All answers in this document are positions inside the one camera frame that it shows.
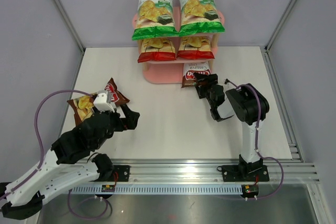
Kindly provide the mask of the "brown chips bag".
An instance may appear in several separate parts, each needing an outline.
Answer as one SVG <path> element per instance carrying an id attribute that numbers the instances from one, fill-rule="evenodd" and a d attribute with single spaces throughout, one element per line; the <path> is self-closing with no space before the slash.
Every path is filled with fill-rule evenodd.
<path id="1" fill-rule="evenodd" d="M 111 92 L 111 102 L 114 103 L 116 107 L 130 102 L 130 100 L 118 90 L 118 86 L 113 78 L 107 82 L 104 89 Z M 75 126 L 94 114 L 95 106 L 93 102 L 96 97 L 97 93 L 93 93 L 91 97 L 84 95 L 67 101 L 74 111 Z"/>
<path id="2" fill-rule="evenodd" d="M 197 84 L 194 73 L 200 73 L 204 75 L 211 74 L 209 63 L 185 63 L 183 65 L 182 88 L 194 87 Z"/>

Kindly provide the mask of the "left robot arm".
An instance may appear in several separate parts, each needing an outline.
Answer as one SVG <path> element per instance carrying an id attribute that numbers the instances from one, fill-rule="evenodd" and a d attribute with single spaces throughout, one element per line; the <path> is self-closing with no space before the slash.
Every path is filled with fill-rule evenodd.
<path id="1" fill-rule="evenodd" d="M 1 207 L 4 218 L 24 220 L 51 200 L 86 182 L 105 182 L 114 174 L 107 154 L 97 154 L 91 161 L 79 161 L 98 150 L 115 132 L 134 130 L 140 114 L 125 104 L 124 117 L 115 111 L 96 112 L 81 124 L 61 135 L 48 150 L 41 164 L 32 167 L 21 178 L 1 183 Z"/>

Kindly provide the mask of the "aluminium mounting rail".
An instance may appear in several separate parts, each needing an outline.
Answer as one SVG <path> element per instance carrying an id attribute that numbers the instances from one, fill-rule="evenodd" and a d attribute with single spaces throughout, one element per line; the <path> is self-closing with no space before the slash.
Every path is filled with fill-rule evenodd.
<path id="1" fill-rule="evenodd" d="M 248 184 L 248 182 L 224 182 L 215 163 L 120 163 L 129 165 L 129 184 Z M 311 163 L 266 163 L 270 183 L 310 184 L 319 183 L 315 166 Z"/>

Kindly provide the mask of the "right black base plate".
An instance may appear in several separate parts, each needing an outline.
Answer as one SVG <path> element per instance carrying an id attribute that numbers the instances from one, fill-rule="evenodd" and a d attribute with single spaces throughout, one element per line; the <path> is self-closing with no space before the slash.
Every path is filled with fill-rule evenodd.
<path id="1" fill-rule="evenodd" d="M 222 165 L 217 167 L 217 171 L 222 174 L 224 182 L 269 182 L 269 174 L 266 165 L 261 169 L 249 173 L 239 171 L 238 165 Z"/>

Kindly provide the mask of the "green chips bag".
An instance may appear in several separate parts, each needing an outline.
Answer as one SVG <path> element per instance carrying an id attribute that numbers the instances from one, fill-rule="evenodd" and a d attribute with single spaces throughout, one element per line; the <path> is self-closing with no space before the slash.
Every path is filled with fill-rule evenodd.
<path id="1" fill-rule="evenodd" d="M 214 0 L 180 0 L 180 13 L 181 37 L 225 31 Z"/>
<path id="2" fill-rule="evenodd" d="M 176 37 L 173 0 L 139 0 L 132 40 Z"/>

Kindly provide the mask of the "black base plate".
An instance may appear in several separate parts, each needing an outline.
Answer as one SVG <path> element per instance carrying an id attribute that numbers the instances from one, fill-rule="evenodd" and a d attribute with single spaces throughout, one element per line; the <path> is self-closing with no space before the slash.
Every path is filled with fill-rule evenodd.
<path id="1" fill-rule="evenodd" d="M 238 165 L 222 165 L 217 167 L 217 171 L 222 174 L 224 182 L 269 182 L 269 174 L 266 165 L 261 169 L 249 173 L 239 171 Z"/>
<path id="2" fill-rule="evenodd" d="M 130 166 L 129 165 L 115 165 L 112 174 L 103 180 L 103 182 L 114 183 L 115 180 L 118 182 L 128 182 L 130 177 Z"/>

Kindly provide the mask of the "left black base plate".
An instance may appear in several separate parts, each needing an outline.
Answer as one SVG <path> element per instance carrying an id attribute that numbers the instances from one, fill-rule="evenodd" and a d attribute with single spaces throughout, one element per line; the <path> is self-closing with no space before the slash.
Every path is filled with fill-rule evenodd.
<path id="1" fill-rule="evenodd" d="M 114 183 L 115 180 L 118 182 L 128 182 L 130 177 L 130 166 L 129 165 L 115 165 L 112 174 L 103 180 L 103 182 Z"/>

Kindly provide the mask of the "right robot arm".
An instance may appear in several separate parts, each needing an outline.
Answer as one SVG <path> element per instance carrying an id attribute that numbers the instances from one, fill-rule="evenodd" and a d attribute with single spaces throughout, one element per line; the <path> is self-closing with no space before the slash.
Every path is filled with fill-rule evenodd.
<path id="1" fill-rule="evenodd" d="M 259 132 L 270 109 L 267 99 L 250 83 L 225 91 L 218 84 L 216 74 L 196 73 L 194 77 L 197 94 L 200 99 L 208 101 L 215 121 L 237 117 L 242 124 L 242 149 L 238 164 L 217 167 L 223 181 L 268 182 L 268 169 L 258 151 Z"/>

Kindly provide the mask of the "pink three-tier shelf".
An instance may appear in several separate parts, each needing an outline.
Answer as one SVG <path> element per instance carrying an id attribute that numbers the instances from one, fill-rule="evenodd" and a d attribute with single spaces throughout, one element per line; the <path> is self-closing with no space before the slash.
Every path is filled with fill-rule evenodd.
<path id="1" fill-rule="evenodd" d="M 221 11 L 217 11 L 222 25 L 225 23 L 224 15 Z M 173 15 L 175 19 L 176 29 L 180 28 L 181 18 L 180 18 L 180 7 L 173 7 Z M 219 34 L 205 34 L 206 36 L 211 36 L 211 50 L 214 56 L 218 52 L 218 41 L 220 37 Z M 170 40 L 175 46 L 175 52 L 177 53 L 180 46 L 180 37 L 170 37 Z M 213 63 L 215 59 L 198 59 L 198 60 L 187 60 L 184 58 L 177 57 L 174 61 L 147 61 L 141 63 L 142 73 L 146 81 L 152 84 L 177 84 L 182 83 L 182 74 L 184 63 L 197 63 L 197 62 L 209 62 L 211 71 L 213 70 Z"/>

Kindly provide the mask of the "red chips bag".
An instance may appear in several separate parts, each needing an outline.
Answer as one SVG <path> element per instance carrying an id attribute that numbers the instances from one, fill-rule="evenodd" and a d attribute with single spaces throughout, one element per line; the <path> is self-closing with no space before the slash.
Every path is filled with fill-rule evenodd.
<path id="1" fill-rule="evenodd" d="M 142 41 L 138 63 L 174 60 L 176 60 L 175 46 L 170 39 L 150 38 Z"/>
<path id="2" fill-rule="evenodd" d="M 177 57 L 188 60 L 215 58 L 207 36 L 182 37 Z"/>

